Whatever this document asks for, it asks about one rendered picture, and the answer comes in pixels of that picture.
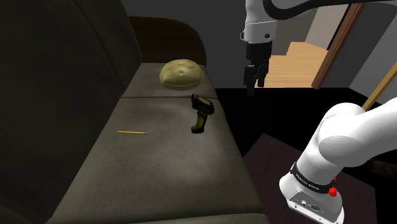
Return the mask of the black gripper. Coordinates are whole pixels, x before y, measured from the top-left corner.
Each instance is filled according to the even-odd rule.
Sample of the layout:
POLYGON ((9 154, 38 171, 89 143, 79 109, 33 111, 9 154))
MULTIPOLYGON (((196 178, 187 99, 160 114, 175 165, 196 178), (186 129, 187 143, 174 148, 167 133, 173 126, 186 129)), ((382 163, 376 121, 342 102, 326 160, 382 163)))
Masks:
POLYGON ((251 65, 244 68, 244 84, 247 96, 254 96, 254 84, 256 82, 255 66, 258 67, 258 87, 264 87, 265 77, 268 74, 269 59, 272 54, 272 41, 267 43, 246 43, 246 58, 251 65))

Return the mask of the yellow black handheld scanner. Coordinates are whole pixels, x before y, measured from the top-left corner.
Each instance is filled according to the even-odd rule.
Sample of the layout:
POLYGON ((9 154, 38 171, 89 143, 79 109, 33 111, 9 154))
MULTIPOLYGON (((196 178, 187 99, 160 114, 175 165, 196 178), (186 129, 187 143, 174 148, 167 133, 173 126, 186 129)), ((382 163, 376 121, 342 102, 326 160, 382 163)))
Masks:
POLYGON ((193 134, 201 134, 204 132, 205 123, 207 116, 214 113, 214 104, 197 94, 191 96, 192 108, 197 110, 197 121, 194 126, 191 127, 193 134))

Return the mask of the round yellow cushion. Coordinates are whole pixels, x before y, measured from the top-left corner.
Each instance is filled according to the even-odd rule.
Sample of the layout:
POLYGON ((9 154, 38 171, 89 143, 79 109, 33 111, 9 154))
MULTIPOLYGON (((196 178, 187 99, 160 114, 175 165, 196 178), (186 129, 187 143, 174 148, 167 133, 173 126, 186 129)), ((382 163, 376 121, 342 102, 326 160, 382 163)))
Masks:
POLYGON ((173 90, 189 90, 199 86, 204 78, 202 68, 189 59, 166 63, 159 74, 162 85, 173 90))

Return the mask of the dark robot stand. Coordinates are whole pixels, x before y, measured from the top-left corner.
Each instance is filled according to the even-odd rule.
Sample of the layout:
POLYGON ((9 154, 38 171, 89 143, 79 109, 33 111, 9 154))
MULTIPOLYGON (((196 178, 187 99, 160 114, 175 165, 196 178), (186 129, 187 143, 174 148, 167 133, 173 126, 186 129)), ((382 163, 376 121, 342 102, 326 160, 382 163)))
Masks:
MULTIPOLYGON (((271 224, 318 224, 294 212, 279 189, 279 180, 287 174, 301 151, 266 134, 244 156, 244 162, 260 195, 262 213, 271 224)), ((375 188, 342 171, 336 189, 342 196, 344 224, 387 224, 377 212, 375 188)))

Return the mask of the dark grey sofa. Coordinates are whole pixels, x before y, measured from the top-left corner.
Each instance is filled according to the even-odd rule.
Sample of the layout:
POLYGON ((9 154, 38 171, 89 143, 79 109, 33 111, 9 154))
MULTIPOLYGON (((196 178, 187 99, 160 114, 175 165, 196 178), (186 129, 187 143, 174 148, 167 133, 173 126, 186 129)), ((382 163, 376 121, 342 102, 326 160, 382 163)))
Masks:
POLYGON ((0 224, 270 224, 210 77, 162 85, 175 59, 205 66, 195 29, 121 0, 0 0, 0 224))

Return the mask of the brown wooden door frame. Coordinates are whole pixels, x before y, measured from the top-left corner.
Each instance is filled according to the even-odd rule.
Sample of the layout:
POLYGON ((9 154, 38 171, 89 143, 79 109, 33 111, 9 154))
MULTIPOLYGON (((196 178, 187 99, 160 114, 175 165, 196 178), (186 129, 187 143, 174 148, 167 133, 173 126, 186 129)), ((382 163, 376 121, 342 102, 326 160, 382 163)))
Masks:
POLYGON ((397 1, 349 6, 319 74, 311 104, 322 112, 397 97, 397 1))

